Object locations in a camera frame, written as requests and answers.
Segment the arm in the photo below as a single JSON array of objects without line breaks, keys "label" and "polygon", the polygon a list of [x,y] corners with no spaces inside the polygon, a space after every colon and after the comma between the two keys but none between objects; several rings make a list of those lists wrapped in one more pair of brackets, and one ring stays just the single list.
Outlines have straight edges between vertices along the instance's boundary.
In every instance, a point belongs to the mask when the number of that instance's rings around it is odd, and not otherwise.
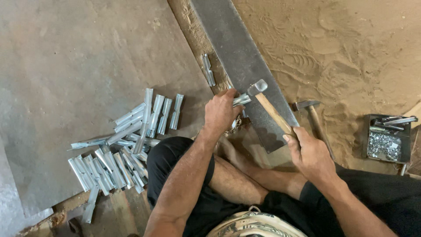
[{"label": "arm", "polygon": [[158,197],[144,236],[181,236],[202,189],[215,145],[243,106],[232,107],[235,89],[214,96],[205,107],[205,125],[180,158]]},{"label": "arm", "polygon": [[384,222],[352,194],[345,181],[336,174],[335,164],[325,143],[311,137],[304,128],[294,127],[294,131],[299,141],[284,135],[293,163],[328,200],[345,235],[396,237]]}]

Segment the hand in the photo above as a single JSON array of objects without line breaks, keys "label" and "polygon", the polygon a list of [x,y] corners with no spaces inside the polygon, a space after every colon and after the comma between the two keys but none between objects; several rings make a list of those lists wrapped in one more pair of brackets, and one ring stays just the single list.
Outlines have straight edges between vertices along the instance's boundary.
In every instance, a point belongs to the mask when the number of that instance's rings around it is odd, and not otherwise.
[{"label": "hand", "polygon": [[300,172],[317,188],[323,188],[338,180],[335,163],[330,158],[326,144],[311,137],[303,127],[293,129],[299,141],[290,135],[284,135],[284,139],[288,142],[292,162]]},{"label": "hand", "polygon": [[237,92],[232,88],[223,90],[215,95],[205,106],[205,125],[203,128],[219,137],[231,126],[244,106],[237,105],[233,108],[234,95]]}]

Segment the knee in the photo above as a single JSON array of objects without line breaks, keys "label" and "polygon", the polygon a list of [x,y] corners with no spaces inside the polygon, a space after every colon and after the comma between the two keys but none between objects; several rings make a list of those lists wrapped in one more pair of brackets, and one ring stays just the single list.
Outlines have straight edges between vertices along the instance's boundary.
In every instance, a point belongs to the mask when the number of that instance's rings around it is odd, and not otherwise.
[{"label": "knee", "polygon": [[172,168],[189,149],[193,140],[186,137],[169,137],[159,142],[148,154],[147,168]]}]

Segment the forearm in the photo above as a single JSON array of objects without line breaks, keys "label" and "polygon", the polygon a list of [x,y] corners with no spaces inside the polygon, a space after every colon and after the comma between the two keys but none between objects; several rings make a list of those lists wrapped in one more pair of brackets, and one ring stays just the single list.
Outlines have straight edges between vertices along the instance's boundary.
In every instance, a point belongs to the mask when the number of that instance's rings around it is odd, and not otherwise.
[{"label": "forearm", "polygon": [[200,131],[193,145],[180,158],[165,182],[149,218],[145,236],[183,233],[202,189],[218,139],[219,136],[212,134],[212,131],[205,128]]},{"label": "forearm", "polygon": [[345,236],[396,236],[384,222],[353,195],[345,181],[339,177],[335,178],[331,184],[319,185],[317,188],[332,206]]}]

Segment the hammer head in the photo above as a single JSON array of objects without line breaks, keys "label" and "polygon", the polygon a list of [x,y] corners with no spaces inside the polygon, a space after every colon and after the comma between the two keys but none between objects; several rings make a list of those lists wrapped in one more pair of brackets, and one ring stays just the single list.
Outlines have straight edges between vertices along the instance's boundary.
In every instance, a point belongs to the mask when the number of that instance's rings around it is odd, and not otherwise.
[{"label": "hammer head", "polygon": [[292,109],[294,111],[298,111],[302,108],[309,107],[310,105],[318,105],[318,104],[320,104],[320,101],[318,100],[305,100],[305,101],[293,103]]},{"label": "hammer head", "polygon": [[247,94],[250,96],[255,96],[259,93],[262,93],[267,89],[267,84],[263,79],[260,79],[258,82],[254,83],[247,89]]}]

